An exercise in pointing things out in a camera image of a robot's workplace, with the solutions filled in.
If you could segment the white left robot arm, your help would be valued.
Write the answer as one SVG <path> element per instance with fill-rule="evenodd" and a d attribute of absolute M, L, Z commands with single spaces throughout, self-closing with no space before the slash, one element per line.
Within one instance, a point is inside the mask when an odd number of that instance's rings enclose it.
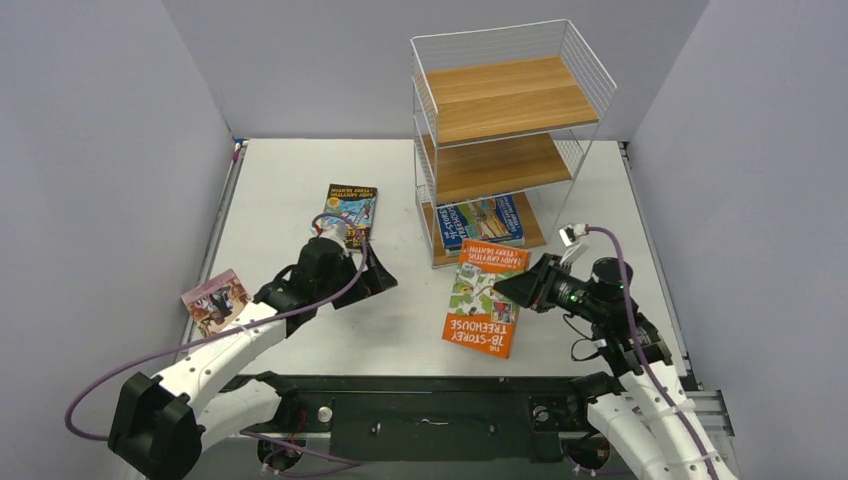
<path fill-rule="evenodd" d="M 296 263 L 263 285 L 217 338 L 193 343 L 181 361 L 123 384 L 109 450 L 148 479 L 183 479 L 202 453 L 259 423 L 291 427 L 298 402 L 260 380 L 225 386 L 259 355 L 290 337 L 331 304 L 341 309 L 397 286 L 371 248 L 356 263 L 332 234 L 310 239 Z"/>

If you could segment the yellow Brideshead Revisited book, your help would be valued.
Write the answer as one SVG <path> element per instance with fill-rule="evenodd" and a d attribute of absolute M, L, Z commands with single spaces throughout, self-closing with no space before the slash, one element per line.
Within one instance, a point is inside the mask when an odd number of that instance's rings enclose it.
<path fill-rule="evenodd" d="M 491 243 L 472 243 L 471 245 L 460 246 L 457 249 L 446 249 L 445 255 L 455 257 L 461 255 L 522 255 L 524 249 L 516 248 L 508 245 L 499 245 Z"/>

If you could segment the orange 78-storey treehouse book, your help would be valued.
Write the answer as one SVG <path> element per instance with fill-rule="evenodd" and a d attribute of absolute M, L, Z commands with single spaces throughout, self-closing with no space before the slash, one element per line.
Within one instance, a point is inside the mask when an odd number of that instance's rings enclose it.
<path fill-rule="evenodd" d="M 483 242 L 466 239 L 462 246 Z M 530 258 L 525 249 L 522 255 L 459 256 L 442 339 L 496 358 L 509 358 L 520 307 L 496 293 L 493 284 L 524 273 Z"/>

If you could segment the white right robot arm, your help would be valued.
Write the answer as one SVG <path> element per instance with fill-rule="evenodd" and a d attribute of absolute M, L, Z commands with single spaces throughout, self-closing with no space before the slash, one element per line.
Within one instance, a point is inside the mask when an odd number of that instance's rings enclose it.
<path fill-rule="evenodd" d="M 546 254 L 527 272 L 495 283 L 497 293 L 538 313 L 558 308 L 590 325 L 590 340 L 608 373 L 583 377 L 564 400 L 566 418 L 609 441 L 639 479 L 732 479 L 684 389 L 658 329 L 630 296 L 631 266 L 594 262 L 586 280 Z"/>

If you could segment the blue 91-storey treehouse book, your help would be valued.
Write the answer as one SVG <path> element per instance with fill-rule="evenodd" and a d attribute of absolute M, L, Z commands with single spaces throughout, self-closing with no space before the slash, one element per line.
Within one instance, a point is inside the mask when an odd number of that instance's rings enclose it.
<path fill-rule="evenodd" d="M 438 207 L 437 219 L 448 256 L 460 253 L 466 239 L 522 247 L 525 233 L 511 195 Z"/>

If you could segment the black 169-storey treehouse book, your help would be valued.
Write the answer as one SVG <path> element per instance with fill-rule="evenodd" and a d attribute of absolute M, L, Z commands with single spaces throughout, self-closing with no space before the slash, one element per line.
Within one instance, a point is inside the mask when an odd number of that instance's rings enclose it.
<path fill-rule="evenodd" d="M 348 227 L 341 220 L 345 218 L 355 224 L 362 237 L 368 241 L 375 217 L 378 189 L 369 186 L 333 184 L 328 186 L 324 212 L 335 214 L 335 217 L 322 218 L 318 226 L 326 229 L 338 224 Z"/>

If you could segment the pink book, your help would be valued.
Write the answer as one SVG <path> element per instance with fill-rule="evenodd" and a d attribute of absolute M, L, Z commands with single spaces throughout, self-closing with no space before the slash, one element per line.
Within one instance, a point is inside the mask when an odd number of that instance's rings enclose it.
<path fill-rule="evenodd" d="M 233 269 L 210 278 L 180 296 L 202 337 L 220 333 L 252 300 Z"/>

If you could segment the white wire wooden shelf rack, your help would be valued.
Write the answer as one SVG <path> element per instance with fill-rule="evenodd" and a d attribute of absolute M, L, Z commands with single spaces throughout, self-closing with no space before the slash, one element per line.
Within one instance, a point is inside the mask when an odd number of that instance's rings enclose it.
<path fill-rule="evenodd" d="M 412 38 L 416 205 L 435 268 L 450 209 L 509 197 L 528 248 L 551 238 L 617 85 L 562 18 Z"/>

